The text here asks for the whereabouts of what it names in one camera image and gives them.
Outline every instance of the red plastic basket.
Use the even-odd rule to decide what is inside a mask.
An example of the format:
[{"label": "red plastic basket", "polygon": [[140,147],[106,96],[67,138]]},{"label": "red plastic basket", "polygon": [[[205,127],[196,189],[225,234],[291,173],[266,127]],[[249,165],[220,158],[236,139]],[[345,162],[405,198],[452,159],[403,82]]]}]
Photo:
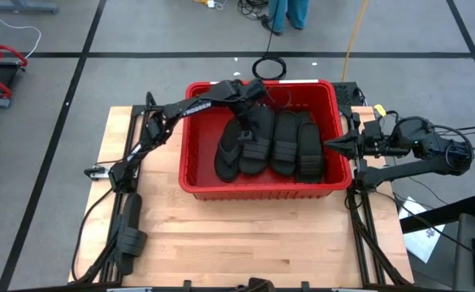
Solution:
[{"label": "red plastic basket", "polygon": [[[265,98],[275,111],[289,102],[290,110],[308,110],[320,129],[322,141],[342,135],[342,126],[333,86],[324,80],[265,82],[275,104]],[[211,83],[190,85],[187,98],[209,90]],[[346,189],[352,180],[349,162],[338,153],[324,148],[326,174],[322,183],[295,183],[294,176],[276,174],[269,166],[259,175],[240,174],[231,183],[219,180],[214,158],[218,141],[233,113],[213,108],[186,118],[179,163],[179,185],[198,200],[259,200],[320,198],[332,191]]]}]

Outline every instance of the blue pants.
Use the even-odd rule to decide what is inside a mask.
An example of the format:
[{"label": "blue pants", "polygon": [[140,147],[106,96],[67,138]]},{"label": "blue pants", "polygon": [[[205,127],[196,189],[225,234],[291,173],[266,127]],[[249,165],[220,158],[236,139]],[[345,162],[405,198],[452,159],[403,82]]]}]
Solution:
[{"label": "blue pants", "polygon": [[309,0],[270,0],[270,28],[276,32],[283,30],[284,12],[290,24],[298,29],[305,27],[308,16]]}]

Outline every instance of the white cable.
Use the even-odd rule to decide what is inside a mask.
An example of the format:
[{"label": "white cable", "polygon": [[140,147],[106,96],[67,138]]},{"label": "white cable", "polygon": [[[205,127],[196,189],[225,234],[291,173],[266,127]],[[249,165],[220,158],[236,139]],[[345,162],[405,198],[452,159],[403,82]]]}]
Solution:
[{"label": "white cable", "polygon": [[10,25],[10,24],[7,24],[5,23],[4,21],[2,21],[2,19],[0,18],[0,22],[4,25],[6,25],[8,28],[15,28],[15,29],[34,29],[35,31],[37,31],[37,33],[39,34],[39,37],[37,38],[37,41],[35,42],[35,46],[33,47],[32,51],[29,52],[25,58],[29,58],[29,56],[31,56],[33,54],[33,52],[35,52],[35,50],[37,49],[37,47],[39,46],[39,41],[41,41],[41,37],[42,37],[42,32],[36,28],[36,27],[33,27],[33,26],[25,26],[25,27],[16,27],[16,26],[13,26],[13,25]]},{"label": "white cable", "polygon": [[227,4],[228,0],[226,0],[225,2],[223,3],[219,3],[219,2],[215,2],[215,9],[217,10],[222,10],[224,8],[224,5]]}]

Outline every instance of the white paper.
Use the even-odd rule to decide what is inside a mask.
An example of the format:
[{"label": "white paper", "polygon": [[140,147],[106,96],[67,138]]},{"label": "white paper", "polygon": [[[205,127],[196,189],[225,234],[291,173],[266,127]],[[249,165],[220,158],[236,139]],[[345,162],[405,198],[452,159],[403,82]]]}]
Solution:
[{"label": "white paper", "polygon": [[[404,207],[414,214],[426,211],[423,206],[416,203],[416,201],[411,197],[408,197],[405,201]],[[406,217],[410,217],[410,214],[405,209],[401,208],[399,211],[399,219]],[[443,232],[444,227],[445,225],[435,226],[435,228],[441,232]],[[426,264],[432,255],[435,245],[438,243],[439,236],[441,236],[441,234],[431,228],[404,234],[405,246],[408,251]]]}]

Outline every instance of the wooden workbench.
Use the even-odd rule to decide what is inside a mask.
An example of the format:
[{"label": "wooden workbench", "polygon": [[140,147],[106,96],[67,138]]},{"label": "wooden workbench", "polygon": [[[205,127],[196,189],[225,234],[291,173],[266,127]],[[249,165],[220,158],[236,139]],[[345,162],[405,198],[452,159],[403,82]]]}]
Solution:
[{"label": "wooden workbench", "polygon": [[[98,160],[123,156],[131,107],[112,107]],[[362,121],[374,119],[372,108],[357,107]],[[150,153],[140,170],[143,198],[140,229],[149,235],[134,273],[124,286],[228,287],[250,277],[270,279],[277,287],[361,287],[356,248],[345,191],[317,200],[199,201],[178,184],[183,127],[166,145]],[[370,165],[384,165],[371,159]],[[87,208],[110,188],[107,179],[93,182]],[[390,183],[378,191],[392,194]],[[409,281],[412,272],[394,202],[371,195],[380,248]],[[114,195],[90,214],[76,261],[83,275],[106,243]],[[365,245],[372,282],[376,281]]]}]

